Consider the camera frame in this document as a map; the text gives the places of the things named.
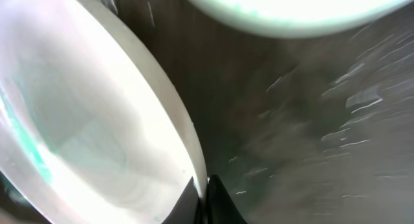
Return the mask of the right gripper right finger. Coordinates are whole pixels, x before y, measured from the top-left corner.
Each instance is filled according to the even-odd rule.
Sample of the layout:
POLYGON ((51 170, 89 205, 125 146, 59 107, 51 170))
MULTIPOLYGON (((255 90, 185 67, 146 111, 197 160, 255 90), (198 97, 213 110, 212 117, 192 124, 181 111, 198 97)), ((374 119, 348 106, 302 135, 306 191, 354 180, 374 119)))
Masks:
POLYGON ((208 181, 206 204, 208 224, 247 224, 218 175, 208 181))

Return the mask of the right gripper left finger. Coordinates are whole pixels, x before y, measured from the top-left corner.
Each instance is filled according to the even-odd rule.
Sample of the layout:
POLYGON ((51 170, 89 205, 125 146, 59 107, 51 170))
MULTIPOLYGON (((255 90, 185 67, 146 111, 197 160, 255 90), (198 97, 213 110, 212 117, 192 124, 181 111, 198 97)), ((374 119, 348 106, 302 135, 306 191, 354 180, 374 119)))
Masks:
POLYGON ((201 201, 193 178, 189 180, 173 210, 162 224, 203 224, 201 201))

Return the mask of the white plate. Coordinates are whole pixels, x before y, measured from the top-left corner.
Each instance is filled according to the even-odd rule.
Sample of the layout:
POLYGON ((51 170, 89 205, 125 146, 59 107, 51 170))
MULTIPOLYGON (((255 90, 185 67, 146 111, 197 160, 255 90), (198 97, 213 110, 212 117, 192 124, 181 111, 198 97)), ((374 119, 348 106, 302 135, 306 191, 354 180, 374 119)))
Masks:
POLYGON ((413 0, 188 0, 210 17, 251 34, 311 38, 386 16, 413 0))
POLYGON ((174 85, 97 0, 1 0, 1 171, 51 223, 162 223, 207 184, 174 85))

